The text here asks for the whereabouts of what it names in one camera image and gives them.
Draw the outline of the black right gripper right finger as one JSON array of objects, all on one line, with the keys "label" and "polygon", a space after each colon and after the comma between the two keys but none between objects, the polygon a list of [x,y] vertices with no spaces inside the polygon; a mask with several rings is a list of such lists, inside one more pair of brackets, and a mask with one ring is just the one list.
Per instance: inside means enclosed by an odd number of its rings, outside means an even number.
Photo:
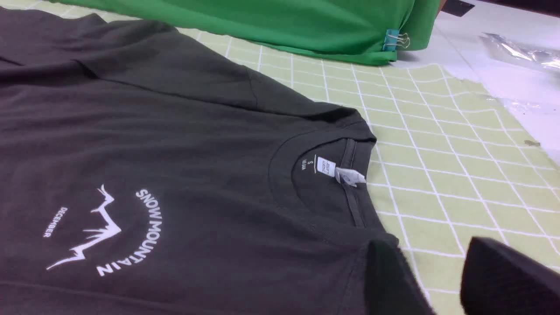
[{"label": "black right gripper right finger", "polygon": [[557,315],[560,276],[504,243],[473,237],[460,301],[467,315]]}]

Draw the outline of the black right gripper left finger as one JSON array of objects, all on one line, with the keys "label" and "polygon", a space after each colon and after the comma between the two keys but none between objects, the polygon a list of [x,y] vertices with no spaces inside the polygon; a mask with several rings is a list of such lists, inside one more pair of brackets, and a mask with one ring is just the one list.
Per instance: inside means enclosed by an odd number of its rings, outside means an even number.
[{"label": "black right gripper left finger", "polygon": [[432,315],[402,251],[391,242],[367,248],[364,301],[369,315]]}]

